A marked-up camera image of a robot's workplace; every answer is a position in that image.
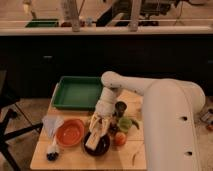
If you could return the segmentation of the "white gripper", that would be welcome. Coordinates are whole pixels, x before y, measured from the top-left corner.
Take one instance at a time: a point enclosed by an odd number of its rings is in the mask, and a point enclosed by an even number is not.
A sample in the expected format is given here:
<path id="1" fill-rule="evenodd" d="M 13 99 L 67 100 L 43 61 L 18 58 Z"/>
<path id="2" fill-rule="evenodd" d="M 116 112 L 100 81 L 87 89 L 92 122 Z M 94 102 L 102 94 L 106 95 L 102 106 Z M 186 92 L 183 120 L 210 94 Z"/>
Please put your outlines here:
<path id="1" fill-rule="evenodd" d="M 89 138 L 91 140 L 97 140 L 99 138 L 99 127 L 101 130 L 100 136 L 103 137 L 106 135 L 110 126 L 110 121 L 110 116 L 102 116 L 94 113 L 89 121 Z"/>

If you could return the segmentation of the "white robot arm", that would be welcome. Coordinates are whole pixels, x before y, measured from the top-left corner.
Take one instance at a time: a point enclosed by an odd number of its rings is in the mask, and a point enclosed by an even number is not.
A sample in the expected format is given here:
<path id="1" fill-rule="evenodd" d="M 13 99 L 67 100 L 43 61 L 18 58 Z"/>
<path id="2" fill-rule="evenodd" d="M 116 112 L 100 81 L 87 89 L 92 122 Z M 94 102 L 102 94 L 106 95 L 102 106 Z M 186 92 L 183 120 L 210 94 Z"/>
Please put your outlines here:
<path id="1" fill-rule="evenodd" d="M 102 74 L 103 90 L 89 131 L 104 136 L 121 90 L 143 97 L 142 116 L 148 171 L 202 171 L 193 116 L 205 105 L 202 88 L 189 81 Z"/>

